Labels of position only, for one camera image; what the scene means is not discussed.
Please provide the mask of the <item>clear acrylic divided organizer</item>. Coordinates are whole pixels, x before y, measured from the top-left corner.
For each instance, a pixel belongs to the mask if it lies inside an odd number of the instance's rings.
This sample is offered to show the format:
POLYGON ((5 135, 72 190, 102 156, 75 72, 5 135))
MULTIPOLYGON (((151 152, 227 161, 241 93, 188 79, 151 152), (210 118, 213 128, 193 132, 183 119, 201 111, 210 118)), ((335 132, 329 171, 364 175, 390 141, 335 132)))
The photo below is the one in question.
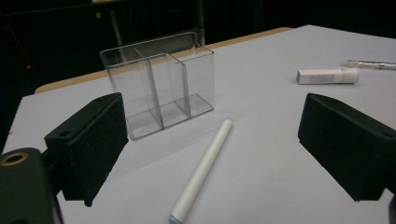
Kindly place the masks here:
POLYGON ((215 107, 214 52, 187 32, 106 49, 100 57, 138 140, 215 107))

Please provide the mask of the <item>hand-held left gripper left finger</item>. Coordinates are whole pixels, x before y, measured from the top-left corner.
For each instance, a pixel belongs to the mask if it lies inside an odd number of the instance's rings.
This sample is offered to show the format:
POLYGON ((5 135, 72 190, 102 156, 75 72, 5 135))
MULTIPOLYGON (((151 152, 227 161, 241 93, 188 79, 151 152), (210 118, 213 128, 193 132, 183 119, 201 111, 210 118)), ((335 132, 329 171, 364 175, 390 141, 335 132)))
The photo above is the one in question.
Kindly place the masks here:
POLYGON ((128 143, 122 96, 96 98, 45 136, 44 162, 55 193, 92 202, 128 143))

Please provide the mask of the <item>wooden table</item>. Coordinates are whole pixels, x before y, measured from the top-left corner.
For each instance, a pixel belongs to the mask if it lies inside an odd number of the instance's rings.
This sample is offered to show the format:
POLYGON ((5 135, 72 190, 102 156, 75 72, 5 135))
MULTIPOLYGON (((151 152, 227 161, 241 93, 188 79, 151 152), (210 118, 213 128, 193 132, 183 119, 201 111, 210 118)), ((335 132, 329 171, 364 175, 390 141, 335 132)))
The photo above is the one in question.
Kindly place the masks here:
MULTIPOLYGON (((282 32, 289 31, 289 30, 290 30, 290 27, 279 27, 279 28, 259 32, 259 33, 252 34, 252 35, 244 35, 244 36, 236 37, 233 39, 220 41, 217 43, 206 45, 205 47, 207 49, 217 49, 217 48, 226 47, 226 46, 241 43, 241 42, 246 42, 249 40, 253 40, 253 39, 268 36, 268 35, 279 34, 282 32)), ((56 82, 52 82, 52 83, 40 86, 39 88, 37 88, 35 90, 35 93, 41 93, 41 92, 45 92, 45 91, 53 91, 53 90, 57 90, 60 88, 84 83, 87 81, 92 81, 92 80, 106 77, 106 76, 107 76, 107 72, 105 70, 103 70, 103 71, 98 71, 98 72, 90 73, 90 74, 79 76, 79 77, 72 77, 72 78, 68 78, 65 80, 60 80, 60 81, 56 81, 56 82)))

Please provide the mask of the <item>white table mat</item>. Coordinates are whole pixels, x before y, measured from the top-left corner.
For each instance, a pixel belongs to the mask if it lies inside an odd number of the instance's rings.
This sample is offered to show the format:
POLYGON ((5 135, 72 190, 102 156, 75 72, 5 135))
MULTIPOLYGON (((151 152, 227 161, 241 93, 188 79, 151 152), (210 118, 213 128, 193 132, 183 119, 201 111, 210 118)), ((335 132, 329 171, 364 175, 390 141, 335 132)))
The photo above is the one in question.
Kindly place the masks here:
POLYGON ((343 60, 396 62, 396 39, 306 25, 216 49, 214 110, 130 142, 92 206, 61 201, 65 224, 167 224, 225 119, 233 129, 186 224, 388 224, 389 192, 353 201, 297 137, 310 92, 396 129, 396 72, 365 70, 353 85, 296 81, 343 60))

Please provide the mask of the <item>white pen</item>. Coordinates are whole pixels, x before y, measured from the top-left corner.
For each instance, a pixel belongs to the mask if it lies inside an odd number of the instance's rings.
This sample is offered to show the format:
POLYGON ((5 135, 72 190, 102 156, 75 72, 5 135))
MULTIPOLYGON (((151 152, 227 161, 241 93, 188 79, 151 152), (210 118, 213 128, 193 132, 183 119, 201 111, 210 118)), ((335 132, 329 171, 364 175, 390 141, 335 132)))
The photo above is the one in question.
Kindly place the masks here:
POLYGON ((212 142, 179 195, 168 219, 170 224, 183 224, 185 221, 232 127, 233 120, 230 118, 219 126, 212 142))

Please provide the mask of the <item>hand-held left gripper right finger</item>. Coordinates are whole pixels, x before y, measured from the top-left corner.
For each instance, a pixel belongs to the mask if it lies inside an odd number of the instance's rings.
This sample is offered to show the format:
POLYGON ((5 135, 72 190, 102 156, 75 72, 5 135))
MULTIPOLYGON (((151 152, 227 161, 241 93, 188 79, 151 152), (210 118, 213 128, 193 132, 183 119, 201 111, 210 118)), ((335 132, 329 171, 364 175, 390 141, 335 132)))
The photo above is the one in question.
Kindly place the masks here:
POLYGON ((355 201, 396 195, 396 131, 328 96, 309 93, 298 138, 355 201))

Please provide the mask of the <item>clear pen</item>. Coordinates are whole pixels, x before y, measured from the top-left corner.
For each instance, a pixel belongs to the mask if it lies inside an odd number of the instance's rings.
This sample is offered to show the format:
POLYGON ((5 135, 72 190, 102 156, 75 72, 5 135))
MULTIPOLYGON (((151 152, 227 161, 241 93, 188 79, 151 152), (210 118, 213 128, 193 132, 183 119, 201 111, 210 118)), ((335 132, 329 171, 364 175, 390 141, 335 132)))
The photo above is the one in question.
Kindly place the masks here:
POLYGON ((396 71, 396 63, 348 60, 348 61, 341 61, 340 64, 345 67, 359 67, 364 69, 396 71))

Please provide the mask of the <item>grey metal pole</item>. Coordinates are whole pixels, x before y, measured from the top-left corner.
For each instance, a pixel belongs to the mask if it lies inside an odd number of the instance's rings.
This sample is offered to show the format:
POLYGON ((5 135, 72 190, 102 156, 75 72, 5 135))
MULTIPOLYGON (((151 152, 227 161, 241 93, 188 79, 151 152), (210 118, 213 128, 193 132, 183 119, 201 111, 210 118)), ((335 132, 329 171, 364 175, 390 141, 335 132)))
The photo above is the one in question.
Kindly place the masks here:
POLYGON ((119 24, 118 24, 116 13, 115 13, 114 10, 110 10, 109 11, 109 15, 110 15, 110 19, 111 19, 111 22, 112 22, 112 27, 113 27, 113 30, 114 30, 114 33, 115 33, 115 37, 116 37, 116 40, 117 40, 117 44, 118 44, 118 46, 122 46, 123 45, 123 41, 122 41, 122 36, 121 36, 121 33, 120 33, 120 27, 119 27, 119 24))

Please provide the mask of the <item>white tube with cap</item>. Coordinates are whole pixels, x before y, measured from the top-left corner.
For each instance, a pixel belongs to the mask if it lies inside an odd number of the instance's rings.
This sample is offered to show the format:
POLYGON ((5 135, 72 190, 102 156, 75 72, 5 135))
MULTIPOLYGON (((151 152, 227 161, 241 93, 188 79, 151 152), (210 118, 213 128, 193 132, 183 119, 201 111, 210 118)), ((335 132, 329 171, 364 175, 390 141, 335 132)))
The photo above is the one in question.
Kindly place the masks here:
POLYGON ((296 80, 300 85, 354 84, 360 73, 358 68, 305 69, 297 72, 296 80))

